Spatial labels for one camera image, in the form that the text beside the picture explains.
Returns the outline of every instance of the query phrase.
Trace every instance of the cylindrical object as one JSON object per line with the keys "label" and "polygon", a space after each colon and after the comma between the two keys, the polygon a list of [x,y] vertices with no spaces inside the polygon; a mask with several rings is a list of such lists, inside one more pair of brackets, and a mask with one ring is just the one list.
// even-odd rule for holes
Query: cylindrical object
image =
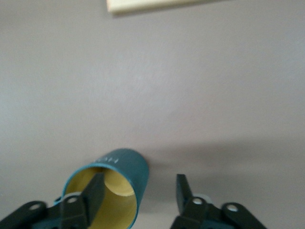
{"label": "cylindrical object", "polygon": [[105,197],[91,229],[129,229],[135,222],[149,170],[144,158],[131,149],[117,149],[76,170],[62,197],[81,192],[94,174],[104,173]]}

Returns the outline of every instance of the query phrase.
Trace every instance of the gray surface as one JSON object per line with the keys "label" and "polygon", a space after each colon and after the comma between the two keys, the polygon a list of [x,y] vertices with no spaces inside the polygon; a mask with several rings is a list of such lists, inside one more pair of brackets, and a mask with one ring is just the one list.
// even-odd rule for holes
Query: gray surface
{"label": "gray surface", "polygon": [[304,228],[304,11],[225,0],[113,17],[101,0],[0,1],[0,218],[131,147],[151,169],[135,229],[170,227],[176,173],[269,229]]}

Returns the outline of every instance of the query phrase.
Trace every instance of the white object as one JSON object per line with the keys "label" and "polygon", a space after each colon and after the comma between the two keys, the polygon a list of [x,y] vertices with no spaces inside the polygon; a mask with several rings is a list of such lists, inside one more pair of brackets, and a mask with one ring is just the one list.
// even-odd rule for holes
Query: white object
{"label": "white object", "polygon": [[122,13],[199,1],[202,0],[107,0],[107,8],[111,13]]}

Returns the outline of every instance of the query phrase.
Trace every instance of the blue mug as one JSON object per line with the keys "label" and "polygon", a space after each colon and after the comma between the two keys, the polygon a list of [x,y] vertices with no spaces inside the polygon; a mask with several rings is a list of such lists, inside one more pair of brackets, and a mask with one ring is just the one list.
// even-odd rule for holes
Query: blue mug
{"label": "blue mug", "polygon": [[104,173],[105,196],[91,229],[129,229],[134,224],[147,185],[145,159],[131,149],[117,149],[77,169],[67,180],[62,197],[82,192],[92,177]]}

